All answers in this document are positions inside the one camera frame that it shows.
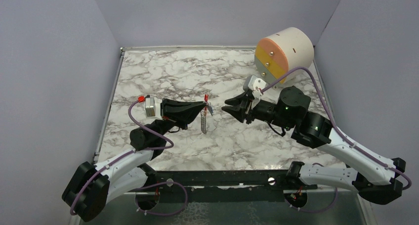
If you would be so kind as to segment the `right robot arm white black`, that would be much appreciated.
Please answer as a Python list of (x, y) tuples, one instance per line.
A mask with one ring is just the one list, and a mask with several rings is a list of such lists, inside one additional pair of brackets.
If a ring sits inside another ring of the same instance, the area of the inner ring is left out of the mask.
[(347, 136), (340, 136), (329, 119), (309, 111), (311, 99), (292, 86), (284, 88), (277, 103), (261, 100), (246, 91), (225, 101), (222, 110), (239, 122), (254, 120), (291, 131), (292, 139), (309, 148), (326, 152), (346, 164), (346, 168), (327, 168), (292, 162), (285, 175), (292, 189), (306, 185), (327, 185), (357, 192), (365, 200), (386, 205), (402, 195), (403, 184), (396, 170), (403, 171), (405, 161), (383, 158), (359, 144), (350, 145)]

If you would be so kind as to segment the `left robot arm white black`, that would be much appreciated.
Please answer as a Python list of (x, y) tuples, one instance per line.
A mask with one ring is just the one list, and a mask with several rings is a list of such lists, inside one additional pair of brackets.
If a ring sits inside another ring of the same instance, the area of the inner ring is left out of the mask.
[(70, 214), (89, 222), (107, 203), (133, 189), (148, 191), (155, 186), (155, 177), (142, 166), (174, 146), (165, 136), (177, 127), (187, 130), (201, 111), (212, 111), (207, 100), (181, 102), (154, 100), (140, 96), (128, 108), (128, 116), (138, 125), (130, 133), (131, 149), (106, 161), (78, 166), (62, 194)]

